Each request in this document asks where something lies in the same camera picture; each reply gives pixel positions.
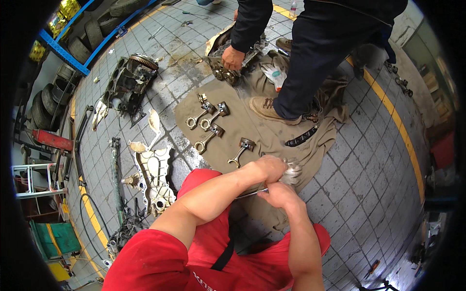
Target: black hose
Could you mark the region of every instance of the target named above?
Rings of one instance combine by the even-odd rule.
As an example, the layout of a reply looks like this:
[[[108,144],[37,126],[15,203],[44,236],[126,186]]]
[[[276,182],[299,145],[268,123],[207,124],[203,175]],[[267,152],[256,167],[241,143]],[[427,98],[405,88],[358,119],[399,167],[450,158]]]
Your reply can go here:
[[[84,227],[84,232],[86,233],[86,236],[88,237],[88,240],[90,242],[90,245],[92,245],[92,248],[96,251],[97,255],[99,256],[99,258],[101,260],[103,260],[102,256],[100,255],[100,253],[97,251],[96,247],[94,246],[94,244],[92,243],[92,240],[90,239],[89,237],[89,233],[87,232],[87,229],[86,229],[86,225],[84,224],[84,218],[82,217],[82,198],[84,196],[87,196],[89,198],[89,200],[92,202],[92,204],[94,205],[95,209],[97,210],[97,213],[99,214],[99,217],[100,219],[102,220],[102,223],[103,223],[103,226],[105,227],[105,231],[107,232],[109,238],[111,237],[110,235],[110,232],[109,232],[109,229],[107,228],[107,224],[105,223],[105,220],[102,218],[102,214],[100,214],[100,211],[99,209],[97,208],[97,205],[96,203],[94,202],[94,200],[92,199],[91,196],[89,196],[89,194],[87,193],[84,193],[81,195],[81,198],[79,199],[79,215],[81,216],[81,222],[82,222],[82,226]]]

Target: plastic bottle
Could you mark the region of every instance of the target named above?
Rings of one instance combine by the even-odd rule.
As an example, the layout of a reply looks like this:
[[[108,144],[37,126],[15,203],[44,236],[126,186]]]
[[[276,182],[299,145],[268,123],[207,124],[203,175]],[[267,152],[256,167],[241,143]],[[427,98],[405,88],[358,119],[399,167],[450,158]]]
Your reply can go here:
[[[298,6],[298,3],[296,0],[293,0],[293,3],[291,3],[291,8],[290,8],[290,17],[294,18],[296,17],[296,7]]]

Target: hand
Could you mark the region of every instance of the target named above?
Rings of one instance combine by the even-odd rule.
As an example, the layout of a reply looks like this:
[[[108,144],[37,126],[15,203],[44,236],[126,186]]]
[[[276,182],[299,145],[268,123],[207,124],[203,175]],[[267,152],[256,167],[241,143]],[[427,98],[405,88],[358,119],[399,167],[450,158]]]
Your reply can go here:
[[[246,166],[252,167],[253,173],[259,174],[260,180],[267,183],[278,181],[288,167],[283,159],[271,155],[262,156],[259,160],[250,162]]]
[[[244,59],[244,53],[237,51],[232,46],[226,48],[222,55],[222,64],[225,69],[228,70],[239,70],[241,69]]]
[[[267,183],[267,192],[259,192],[257,196],[265,199],[270,205],[276,208],[288,209],[290,206],[296,206],[303,203],[298,197],[293,187],[283,182]]]

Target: dark pants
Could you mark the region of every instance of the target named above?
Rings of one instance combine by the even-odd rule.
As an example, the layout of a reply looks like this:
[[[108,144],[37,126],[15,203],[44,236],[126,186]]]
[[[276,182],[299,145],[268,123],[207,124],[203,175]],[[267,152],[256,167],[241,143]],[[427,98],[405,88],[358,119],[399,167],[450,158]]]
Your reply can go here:
[[[304,1],[293,25],[288,77],[274,100],[277,114],[291,120],[305,113],[327,76],[383,25],[339,5]]]

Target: sneaker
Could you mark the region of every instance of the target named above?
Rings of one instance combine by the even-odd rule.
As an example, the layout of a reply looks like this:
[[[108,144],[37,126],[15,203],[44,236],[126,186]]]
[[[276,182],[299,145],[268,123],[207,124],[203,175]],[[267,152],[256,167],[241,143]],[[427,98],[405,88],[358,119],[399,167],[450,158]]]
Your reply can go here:
[[[288,120],[280,117],[274,109],[274,100],[267,97],[253,97],[249,101],[249,107],[260,118],[280,121],[286,125],[296,125],[301,122],[301,116],[295,120]]]
[[[277,39],[275,42],[275,45],[284,50],[285,52],[290,53],[291,52],[291,42],[293,40],[286,39],[284,37],[281,37]]]

